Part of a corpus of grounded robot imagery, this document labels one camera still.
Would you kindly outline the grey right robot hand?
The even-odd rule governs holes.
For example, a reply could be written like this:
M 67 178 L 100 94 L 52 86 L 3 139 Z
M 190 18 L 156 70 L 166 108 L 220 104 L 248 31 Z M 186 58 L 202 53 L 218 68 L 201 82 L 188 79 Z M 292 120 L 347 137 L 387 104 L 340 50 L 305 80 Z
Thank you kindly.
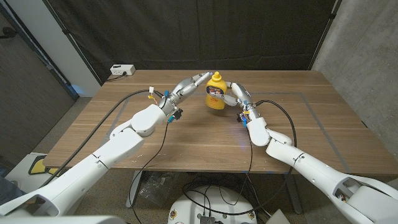
M 254 105 L 250 93 L 241 84 L 226 82 L 227 89 L 231 89 L 236 98 L 217 92 L 210 92 L 210 96 L 223 100 L 229 106 L 239 106 L 244 112 L 247 111 L 248 120 L 252 121 L 261 117 Z

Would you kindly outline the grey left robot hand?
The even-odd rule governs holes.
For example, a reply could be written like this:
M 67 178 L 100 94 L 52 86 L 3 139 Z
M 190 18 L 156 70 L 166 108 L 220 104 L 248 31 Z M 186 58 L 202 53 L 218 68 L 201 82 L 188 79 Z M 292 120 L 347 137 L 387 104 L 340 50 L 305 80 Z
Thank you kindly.
M 177 105 L 187 99 L 204 82 L 207 82 L 212 72 L 199 73 L 179 82 L 175 88 L 159 101 L 159 108 L 166 116 L 177 110 Z

